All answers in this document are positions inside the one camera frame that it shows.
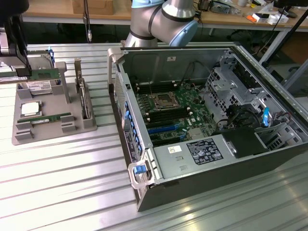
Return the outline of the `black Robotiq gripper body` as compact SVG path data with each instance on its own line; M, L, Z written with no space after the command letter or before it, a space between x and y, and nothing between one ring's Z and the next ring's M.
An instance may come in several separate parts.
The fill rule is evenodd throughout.
M11 16L23 14L28 8L28 0L0 0L0 23L3 24Z

